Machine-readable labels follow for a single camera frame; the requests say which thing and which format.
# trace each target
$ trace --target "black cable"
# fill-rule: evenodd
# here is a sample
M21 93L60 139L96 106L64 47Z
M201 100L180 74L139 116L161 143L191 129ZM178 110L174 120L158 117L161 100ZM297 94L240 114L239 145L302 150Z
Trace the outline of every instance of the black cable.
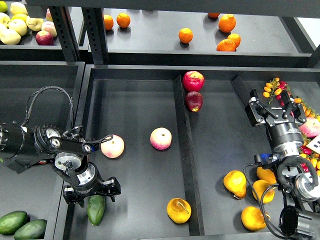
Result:
M257 201L258 201L258 205L259 205L259 208L260 208L260 211L262 212L262 215L263 215L263 218L264 218L264 222L265 222L265 225L266 227L269 229L269 231L277 238L279 239L284 239L284 240L291 240L292 238L287 238L287 237L284 237L284 236L281 236L281 235L278 235L276 234L276 232L271 228L271 226L276 229L280 234L284 235L279 229L277 229L273 224L272 222L270 222L270 220L267 218L266 216L266 211L265 211L265 208L264 208L264 204L263 204L263 198L265 197L266 193L273 187L275 187L274 185L271 185L269 186L262 194L261 196L261 201L259 199L259 196L258 196L258 193L257 191L255 190L252 182L250 181L250 179L248 178L247 174L246 174L246 168L247 167L254 167L254 166L261 166L261 163L251 163L251 164L246 164L244 167L243 167L243 174L245 176L245 179L246 181L248 182L249 186L251 187L252 191L254 192L256 198L257 198Z
M33 110L33 107L35 105L35 101L37 99L37 97L42 93L44 92L45 90L49 90L49 89L52 89L52 90L57 90L59 92L62 92L64 94L67 95L68 99L69 99L69 104L70 104L70 126L71 126L71 129L74 128L74 104L73 104L73 100L72 98L69 96L69 94L61 87L58 87L58 86L45 86L45 87L42 87L40 90L34 92L28 99L28 101L26 102L26 106L25 106L25 119L24 119L24 122L21 124L21 127L23 127L24 125L26 125L30 119L30 116L31 116L31 112ZM30 99L33 97L32 101L31 101L31 104L30 104L30 107L29 107L29 110L28 110L28 103L30 101Z

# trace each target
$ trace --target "black surface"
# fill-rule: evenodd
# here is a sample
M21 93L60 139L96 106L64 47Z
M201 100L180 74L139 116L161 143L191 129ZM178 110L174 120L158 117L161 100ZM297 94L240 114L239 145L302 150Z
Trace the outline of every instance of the black surface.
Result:
M167 172L171 164L179 160L179 154L171 156L171 164L164 164L162 168L157 168L159 161L156 159L146 161L150 151L154 150L149 149L151 147L149 143L150 131L147 128L150 122L154 124L163 119L169 125L175 124L175 110L169 110L170 107L165 109L160 107L168 106L167 104L170 103L171 91L173 90L171 81L179 74L183 75L192 68L192 70L200 71L206 79L204 87L200 90L204 102L202 109L199 113L190 113L189 119L206 236L179 238L177 235L177 238L172 239L277 239L266 228L257 233L250 233L242 225L242 210L250 205L258 206L250 190L247 191L245 199L235 200L223 186L223 177L229 171L242 170L245 163L254 162L255 154L270 152L263 128L251 127L244 105L235 93L230 81L240 75L248 88L256 88L261 96L265 83L272 78L279 77L282 81L288 82L293 94L304 98L316 112L320 112L318 104L320 96L317 95L319 70L250 67L176 68L170 66L166 66L165 69L161 66L95 66L96 69L91 69L92 67L90 65L86 67L85 81L88 82L90 79L90 84L84 84L86 94L81 96L79 104L80 119L82 118L81 112L84 110L83 123L88 123L86 125L87 135L100 138L111 131L118 130L119 134L123 136L128 134L131 138L124 139L126 142L125 153L118 160L106 159L101 152L95 154L94 161L99 164L99 170L105 171L105 173L102 172L102 175L107 177L114 175L119 178L123 191L116 199L116 203L108 203L107 218L103 220L100 227L93 229L86 222L85 209L76 208L71 236L80 239L104 237L128 240L164 238L164 235L168 233L174 237L173 235L177 234L171 232L173 230L171 227L179 226L170 226L172 222L164 212L166 198L171 198L172 192L170 191L174 190L162 192L161 181L150 181L148 176L151 174L153 176L151 179L155 177L159 179L161 173ZM164 90L166 90L165 100L155 98L155 96L163 96ZM171 132L173 137L177 137L177 132ZM168 153L172 153L174 146L173 144L165 152L155 152L157 153L156 157L165 162L163 159L167 157ZM137 169L134 164L143 166L144 171ZM257 179L255 169L248 169L247 172L253 181ZM180 181L179 191L181 193L183 192L181 169L176 174L174 177ZM133 183L137 182L137 176L142 184L140 191ZM167 181L172 178L172 171L168 171L166 173ZM157 185L157 193L161 193L162 197L156 198L150 188L146 189L146 185L150 187L153 184ZM139 210L145 203L141 199L153 201L155 205L148 205L147 209L143 209L144 211L141 212ZM119 206L123 204L123 201L128 204L127 208ZM265 209L271 215L271 222L277 226L280 212L283 209L282 196L279 192L276 191L274 200L268 203ZM159 222L157 222L157 227L152 229L153 234L146 236L149 232L144 228L149 229L148 225L153 226L154 223L154 219L152 221L149 219L153 216L153 211L158 211L163 215L157 216ZM128 221L130 217L133 217L133 214L135 214L135 221Z
M1 122L25 118L25 106L31 94L44 86L64 88L78 104L84 64L66 62L9 62L0 61L1 75ZM69 119L69 100L61 92L48 90L37 98L27 128L36 124L51 123L62 129ZM0 164L1 194L0 216L9 212L26 211L31 220L46 219L47 239L53 239L62 180L51 166L35 166L17 174ZM0 235L0 239L13 239Z
M10 6L13 1L6 1L8 11L5 12L10 18ZM80 43L83 34L83 16L81 8L69 7L71 23L75 32L75 38ZM21 37L17 45L5 45L0 41L0 61L65 61L62 47L58 37L54 38L54 46L39 46L36 42L36 31L28 28L27 34ZM79 44L81 56L85 60L89 43L87 41Z
M114 21L113 29L106 31L110 53L217 54L218 43L229 35L218 27L224 13L218 18L201 12L104 9L103 13L112 16ZM127 29L117 24L120 13L130 16ZM279 17L241 14L234 14L234 17L236 26L231 33L241 36L237 55L299 53ZM178 34L182 28L193 32L189 44L180 43Z
M123 138L125 150L118 159L108 159L101 151L89 158L104 179L111 176L118 179L122 193L114 203L107 200L99 227L92 226L86 208L77 205L73 222L67 223L72 224L70 238L126 240L188 236L188 224L173 223L166 211L172 198L185 198L172 81L142 78L138 81L130 77L117 80L107 76L90 80L92 96L87 99L88 115L83 121L85 137L116 134ZM170 148L162 152L150 144L151 132L159 127L172 133Z
M303 0L245 0L237 1L192 1L192 0L176 0L176 1L149 1L140 0L126 1L113 0L104 1L96 0L88 2L86 0L26 0L29 5L34 6L75 6L86 8L114 8L114 9L134 9L134 10L163 10L163 11L184 11L184 12L203 12L203 13L221 13L230 12L235 14L248 15L267 15L267 16L283 16L283 17L320 17L320 3L317 0L307 2Z

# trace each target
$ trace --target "robotic arm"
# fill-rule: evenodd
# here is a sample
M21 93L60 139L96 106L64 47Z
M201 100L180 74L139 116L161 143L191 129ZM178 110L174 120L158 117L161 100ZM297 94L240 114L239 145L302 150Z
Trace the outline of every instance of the robotic arm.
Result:
M264 105L255 89L250 92L248 99L244 92L248 93L249 90L240 77L232 82L232 86L245 104L245 112L251 125L265 126L271 154L255 155L254 165L273 171L277 182L273 187L277 187L283 195L280 229L266 218L264 195L259 201L268 229L281 239L320 240L320 177L311 162L301 157L298 150L304 143L299 126L307 121L303 106L295 103L286 90L281 93L284 106ZM305 172L301 164L306 164L309 172ZM305 205L309 205L312 211L307 210Z
M34 94L32 102L47 89L64 92L71 100L62 88L44 87ZM32 166L51 163L53 170L69 184L63 187L63 197L68 204L83 205L83 199L92 195L108 196L114 202L115 196L121 193L119 182L115 177L104 181L97 166L88 161L89 154L113 136L86 141L81 136L82 127L73 127L73 124L71 130L64 132L45 124L27 128L24 125L29 120L32 106L31 103L22 125L0 123L0 158L3 164L19 174Z

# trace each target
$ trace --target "cherry tomato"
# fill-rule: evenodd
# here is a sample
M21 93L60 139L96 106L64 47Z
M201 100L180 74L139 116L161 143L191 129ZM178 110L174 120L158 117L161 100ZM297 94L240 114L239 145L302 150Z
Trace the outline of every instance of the cherry tomato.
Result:
M305 111L304 111L304 114L305 114L306 117L308 117L310 113L311 113L310 110L305 110Z
M294 102L295 102L296 104L299 104L299 103L302 102L302 99L301 99L301 98L295 98L295 99L294 99Z
M277 90L275 90L274 94L278 96L281 92L282 92L282 89L278 88Z
M263 89L264 89L267 93L271 93L271 88L270 88L270 87L265 86Z
M268 92L264 92L263 94L262 94L265 98L268 98L268 97L270 97L270 93L268 93Z
M309 149L309 148L304 148L303 150L302 150L302 152L304 153L304 154L307 154L307 155L311 155L311 153L312 153L312 151L311 151L311 149Z
M312 158L312 159L310 159L310 162L312 163L312 166L313 166L314 168L316 168L316 167L317 167L317 162L318 162L318 160L317 160L317 159Z

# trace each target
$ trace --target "black shelf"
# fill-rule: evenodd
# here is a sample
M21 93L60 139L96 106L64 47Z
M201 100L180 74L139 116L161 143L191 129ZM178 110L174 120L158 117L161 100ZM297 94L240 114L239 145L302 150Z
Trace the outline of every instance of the black shelf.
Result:
M179 11L179 12L201 12L201 13L234 13L246 15L265 15L280 17L320 17L320 3L317 0L307 2L303 0L283 1L262 1L262 0L231 0L226 4L225 1L149 1L140 0L96 0L88 2L86 0L26 0L28 5L32 6L74 6L84 8L110 8L110 9L133 9L133 10L162 10L162 11Z
M1 66L1 122L21 124L31 94L45 86L65 89L78 105L85 64L83 62L0 61ZM69 119L69 100L62 93L47 90L37 98L30 122L36 125L52 124L66 129ZM60 178L49 165L34 166L17 174L0 163L1 194L0 216L21 210L31 220L46 219L46 239L53 239L60 203ZM0 235L1 240L12 236Z
M205 76L200 90L204 104L199 113L187 113L188 120L181 124L181 112L175 112L175 105L183 101L174 96L174 80L191 69ZM223 186L222 179L229 171L241 171L245 164L254 162L255 154L270 152L263 129L251 127L244 105L231 85L237 76L260 95L266 82L279 77L288 82L293 94L320 111L318 69L87 65L78 124L83 123L89 138L111 133L123 137L126 148L119 159L107 159L100 151L90 156L102 176L118 178L123 191L115 203L107 203L98 227L91 226L85 208L75 206L72 210L62 202L62 220L58 219L57 226L65 225L64 229L56 229L55 237L59 239L65 234L71 239L91 240L277 239L266 228L251 233L242 225L241 211L247 206L258 206L249 189L246 198L238 201ZM150 132L160 126L169 128L173 136L171 147L164 152L156 151L149 142ZM202 209L197 222L203 222L204 236L193 236L195 222L176 225L166 215L169 199L190 196L185 187L191 180L182 171L186 167L182 156L187 149L179 148L183 142L178 134L181 129L191 133L189 154L194 156L195 164L190 169L196 173L192 180L194 191L199 192L199 199L192 204ZM253 181L257 179L254 169L248 172ZM66 208L71 221L65 222ZM278 225L282 209L282 195L277 191L274 200L266 205L273 224Z
M12 18L10 6L13 1L6 1L6 14ZM71 23L75 32L80 54L85 58L89 49L89 42L84 39L84 19L81 8L69 7ZM54 46L39 46L36 42L36 31L28 28L26 35L21 37L17 45L5 45L0 42L0 60L2 61L65 61L58 37L54 38Z

